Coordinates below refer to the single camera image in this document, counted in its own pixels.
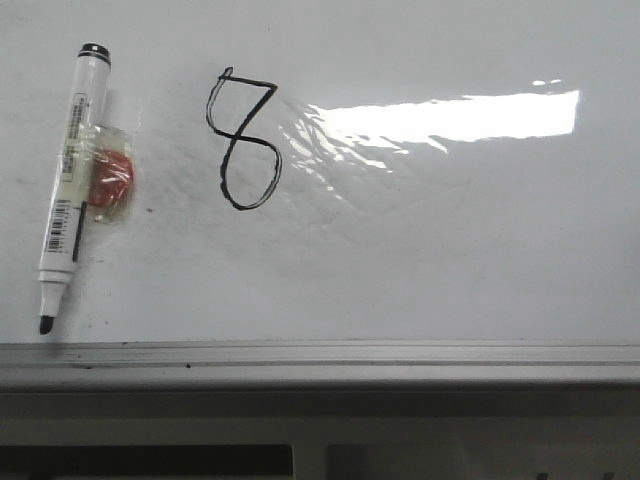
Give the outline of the red magnet taped to marker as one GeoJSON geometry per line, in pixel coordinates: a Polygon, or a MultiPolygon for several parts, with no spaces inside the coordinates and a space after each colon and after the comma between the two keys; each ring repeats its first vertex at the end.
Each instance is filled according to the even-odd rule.
{"type": "Polygon", "coordinates": [[[132,136],[106,125],[84,125],[82,146],[91,160],[88,205],[96,223],[124,219],[135,190],[132,136]]]}

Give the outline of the white black whiteboard marker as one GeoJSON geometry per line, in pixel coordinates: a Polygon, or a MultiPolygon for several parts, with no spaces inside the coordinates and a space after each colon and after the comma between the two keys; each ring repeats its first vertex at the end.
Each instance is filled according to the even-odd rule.
{"type": "Polygon", "coordinates": [[[110,72],[111,55],[106,47],[86,43],[80,48],[38,267],[42,335],[51,332],[77,269],[92,176],[92,163],[81,138],[85,127],[103,117],[110,72]]]}

